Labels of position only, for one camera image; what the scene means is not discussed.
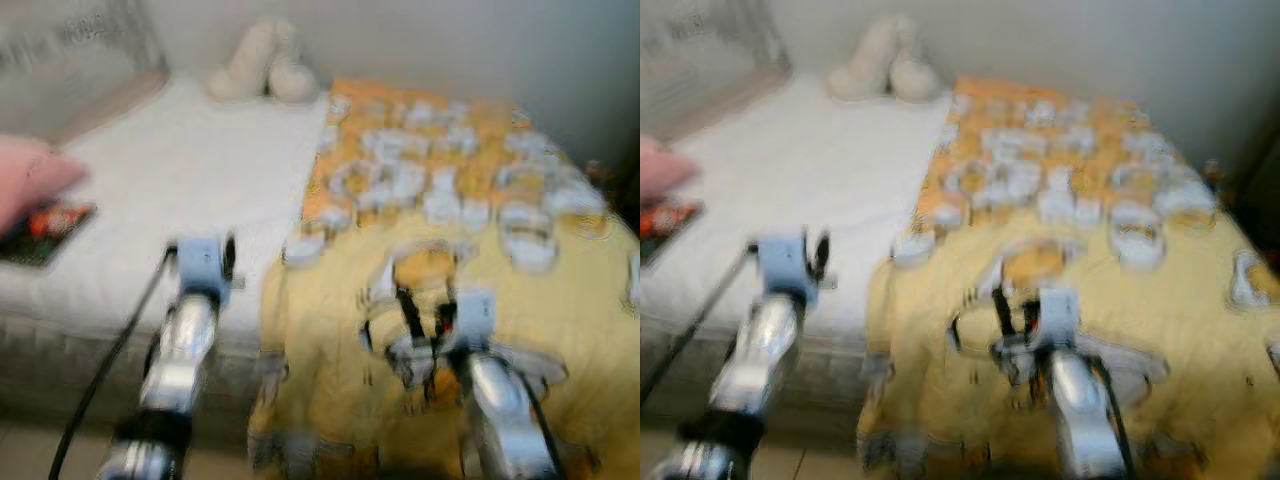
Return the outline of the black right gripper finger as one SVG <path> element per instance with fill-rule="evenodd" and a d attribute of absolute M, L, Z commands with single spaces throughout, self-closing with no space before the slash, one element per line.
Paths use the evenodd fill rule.
<path fill-rule="evenodd" d="M 1012 325 L 1011 306 L 1009 303 L 1007 296 L 1004 292 L 1004 288 L 1001 285 L 996 285 L 991 291 L 991 297 L 998 319 L 1001 337 L 1011 337 L 1016 334 L 1018 332 Z"/>
<path fill-rule="evenodd" d="M 408 328 L 411 344 L 421 346 L 426 340 L 426 333 L 422 329 L 420 311 L 413 302 L 412 291 L 406 287 L 397 287 L 396 298 Z"/>

